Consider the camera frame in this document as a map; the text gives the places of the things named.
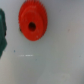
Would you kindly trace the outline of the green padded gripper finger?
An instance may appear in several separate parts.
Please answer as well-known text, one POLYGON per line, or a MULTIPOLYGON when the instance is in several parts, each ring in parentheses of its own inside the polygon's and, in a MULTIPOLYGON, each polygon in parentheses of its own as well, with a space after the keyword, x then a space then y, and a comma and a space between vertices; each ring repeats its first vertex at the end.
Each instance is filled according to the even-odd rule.
POLYGON ((3 51, 5 50, 5 48, 7 46, 7 41, 5 38, 6 31, 7 31, 7 26, 6 26, 6 20, 5 20, 5 13, 0 8, 0 58, 3 54, 3 51))

